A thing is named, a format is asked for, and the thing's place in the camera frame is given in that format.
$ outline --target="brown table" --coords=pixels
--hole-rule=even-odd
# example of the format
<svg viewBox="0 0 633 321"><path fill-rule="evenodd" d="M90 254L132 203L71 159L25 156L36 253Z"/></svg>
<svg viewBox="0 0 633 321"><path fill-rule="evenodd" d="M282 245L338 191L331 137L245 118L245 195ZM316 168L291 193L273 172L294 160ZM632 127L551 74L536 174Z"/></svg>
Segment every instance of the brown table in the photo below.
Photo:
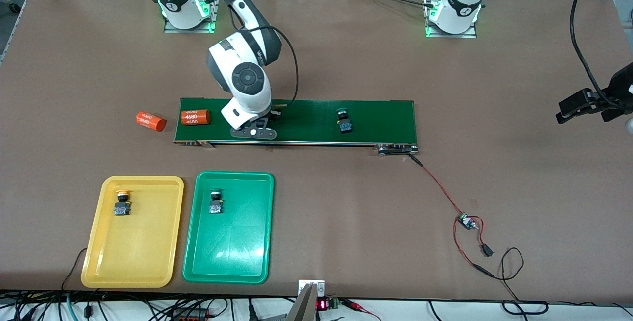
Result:
<svg viewBox="0 0 633 321"><path fill-rule="evenodd" d="M554 118L559 100L590 86L568 37L571 0L486 0L475 40L427 39L420 8L389 0L253 1L296 48L299 98L415 100L420 159L486 220L496 253L482 256L460 228L461 243L490 271L519 247L520 298L633 301L626 119ZM28 1L0 68L0 288L57 289L88 242L101 183L139 174L186 183L174 278L161 291L292 295L298 279L323 278L344 296L509 298L461 257L455 210L408 158L173 145L181 96L228 97L204 64L233 32L224 8L219 17L215 35L174 35L150 0ZM601 83L632 59L612 1L581 0L577 35ZM292 95L287 46L267 74L276 97ZM138 126L141 110L168 118L165 131ZM202 170L276 176L262 285L181 277ZM79 271L67 287L82 288Z"/></svg>

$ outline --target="orange bottle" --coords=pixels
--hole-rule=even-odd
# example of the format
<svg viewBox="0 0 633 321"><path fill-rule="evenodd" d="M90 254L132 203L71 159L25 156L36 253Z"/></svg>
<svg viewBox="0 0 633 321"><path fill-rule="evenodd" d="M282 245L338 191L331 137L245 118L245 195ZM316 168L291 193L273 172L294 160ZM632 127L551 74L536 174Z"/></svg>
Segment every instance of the orange bottle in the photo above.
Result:
<svg viewBox="0 0 633 321"><path fill-rule="evenodd" d="M141 126L148 127L149 129L153 129L157 132L161 132L165 127L165 120L143 111L139 112L136 115L136 123L140 124Z"/></svg>
<svg viewBox="0 0 633 321"><path fill-rule="evenodd" d="M211 114L208 109L195 109L193 111L181 112L181 122L183 125L208 125L211 121Z"/></svg>

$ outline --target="white surface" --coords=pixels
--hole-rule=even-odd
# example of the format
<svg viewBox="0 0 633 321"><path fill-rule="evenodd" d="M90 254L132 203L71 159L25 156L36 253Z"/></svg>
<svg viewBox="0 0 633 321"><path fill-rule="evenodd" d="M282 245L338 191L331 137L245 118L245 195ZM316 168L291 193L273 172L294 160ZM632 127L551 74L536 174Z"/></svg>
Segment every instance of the white surface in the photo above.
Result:
<svg viewBox="0 0 633 321"><path fill-rule="evenodd" d="M380 316L382 321L436 321L430 311L427 301L401 301L401 300L356 300L367 310ZM168 301L156 301L152 303L157 307L167 307L172 303ZM86 303L75 305L75 314L80 320L83 317ZM92 321L105 321L97 303L92 303L94 315ZM145 321L152 317L147 305L140 301L109 301L102 303L109 321ZM248 321L248 300L235 299L235 320ZM287 314L292 304L285 299L253 299L253 306L260 319ZM505 313L500 303L468 303L459 301L433 301L433 306L442 321L520 321L522 317ZM213 301L210 312L215 315L224 308L224 301ZM536 310L532 305L525 305L525 311ZM65 303L61 306L63 319L71 320ZM361 314L345 307L321 312L322 321L330 321L338 317L345 317L343 321L377 321L371 315ZM13 310L9 308L0 310L0 320L9 320L13 317ZM230 301L228 309L220 316L214 317L214 321L232 321ZM528 316L530 321L630 321L631 317L618 307L593 307L574 305L550 305L549 312L544 315ZM59 321L57 307L50 307L46 312L44 321Z"/></svg>

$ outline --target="plastic tray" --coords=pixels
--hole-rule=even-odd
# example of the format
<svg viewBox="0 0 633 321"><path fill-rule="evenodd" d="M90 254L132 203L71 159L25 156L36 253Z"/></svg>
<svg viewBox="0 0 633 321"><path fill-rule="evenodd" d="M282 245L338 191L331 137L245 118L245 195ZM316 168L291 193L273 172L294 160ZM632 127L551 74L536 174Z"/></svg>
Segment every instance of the plastic tray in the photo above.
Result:
<svg viewBox="0 0 633 321"><path fill-rule="evenodd" d="M210 214L211 190L222 213ZM182 275L188 282L263 283L269 275L275 178L270 173L202 172L196 180Z"/></svg>
<svg viewBox="0 0 633 321"><path fill-rule="evenodd" d="M130 214L114 215L117 190ZM81 280L98 287L163 287L172 278L184 183L179 177L113 176L104 181Z"/></svg>

